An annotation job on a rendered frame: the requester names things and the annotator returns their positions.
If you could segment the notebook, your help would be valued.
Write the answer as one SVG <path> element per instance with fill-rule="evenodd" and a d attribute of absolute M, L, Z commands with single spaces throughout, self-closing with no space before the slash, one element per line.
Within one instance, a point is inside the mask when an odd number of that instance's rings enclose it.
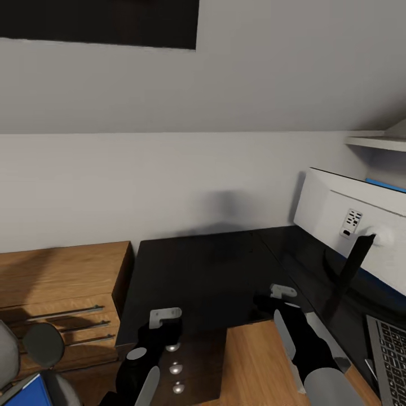
<path fill-rule="evenodd" d="M 371 372 L 373 373 L 374 377 L 377 380 L 377 375 L 376 375 L 376 368 L 374 367 L 374 362 L 373 360 L 365 360 L 367 362 L 367 365 L 369 366 Z"/>

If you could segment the monitor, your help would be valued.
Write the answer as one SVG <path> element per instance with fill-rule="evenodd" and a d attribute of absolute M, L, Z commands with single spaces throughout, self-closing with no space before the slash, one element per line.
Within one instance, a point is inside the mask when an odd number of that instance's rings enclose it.
<path fill-rule="evenodd" d="M 350 285 L 363 268 L 406 296 L 406 192 L 308 167 L 293 222 L 347 258 L 333 289 L 406 320 Z"/>

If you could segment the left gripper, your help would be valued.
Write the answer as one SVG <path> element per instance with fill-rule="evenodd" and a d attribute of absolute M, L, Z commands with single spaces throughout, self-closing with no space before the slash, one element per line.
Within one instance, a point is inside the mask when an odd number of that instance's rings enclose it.
<path fill-rule="evenodd" d="M 138 330 L 139 341 L 144 341 L 149 337 L 156 338 L 160 341 L 162 351 L 166 346 L 176 345 L 178 343 L 179 336 L 183 334 L 182 319 L 178 323 L 163 323 L 158 329 L 150 329 L 149 324 L 143 325 Z"/>

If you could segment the mouse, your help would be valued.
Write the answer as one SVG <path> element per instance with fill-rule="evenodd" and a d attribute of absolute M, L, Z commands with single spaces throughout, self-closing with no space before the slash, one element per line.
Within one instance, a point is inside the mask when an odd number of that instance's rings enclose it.
<path fill-rule="evenodd" d="M 254 291 L 254 296 L 265 295 L 268 296 L 267 292 L 263 288 L 256 288 Z"/>

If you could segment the keyboard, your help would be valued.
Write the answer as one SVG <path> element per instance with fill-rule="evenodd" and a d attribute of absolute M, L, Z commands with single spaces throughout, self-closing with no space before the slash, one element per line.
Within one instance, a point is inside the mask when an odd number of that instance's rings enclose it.
<path fill-rule="evenodd" d="M 406 331 L 366 315 L 382 406 L 406 406 Z"/>

